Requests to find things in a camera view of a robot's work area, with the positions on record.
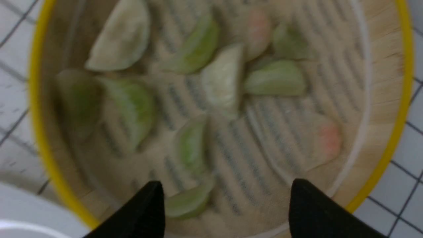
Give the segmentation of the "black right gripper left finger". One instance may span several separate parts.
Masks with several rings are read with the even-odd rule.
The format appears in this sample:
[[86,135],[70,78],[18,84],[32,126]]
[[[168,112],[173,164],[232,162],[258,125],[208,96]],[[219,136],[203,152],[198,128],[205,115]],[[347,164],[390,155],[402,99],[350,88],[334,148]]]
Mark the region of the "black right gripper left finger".
[[164,191],[160,181],[147,182],[124,206],[85,238],[163,238]]

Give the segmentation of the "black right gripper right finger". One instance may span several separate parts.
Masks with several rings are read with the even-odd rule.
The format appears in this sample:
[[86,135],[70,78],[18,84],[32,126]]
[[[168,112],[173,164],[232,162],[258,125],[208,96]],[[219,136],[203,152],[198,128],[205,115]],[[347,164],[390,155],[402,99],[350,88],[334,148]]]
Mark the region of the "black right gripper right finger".
[[290,189],[289,230],[292,238],[385,237],[302,178]]

